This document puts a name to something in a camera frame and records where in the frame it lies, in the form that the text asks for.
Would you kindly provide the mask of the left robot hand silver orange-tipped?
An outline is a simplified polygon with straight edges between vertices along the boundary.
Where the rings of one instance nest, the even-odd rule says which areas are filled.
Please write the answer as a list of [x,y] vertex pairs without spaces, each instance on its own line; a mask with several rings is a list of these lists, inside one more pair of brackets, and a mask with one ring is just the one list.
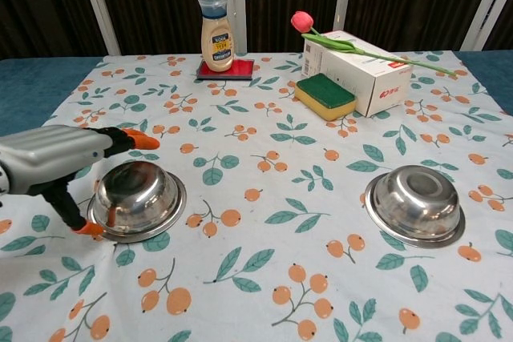
[[50,125],[1,137],[1,193],[41,195],[80,235],[103,228],[80,214],[67,185],[84,167],[130,151],[155,150],[160,141],[142,131],[117,127]]

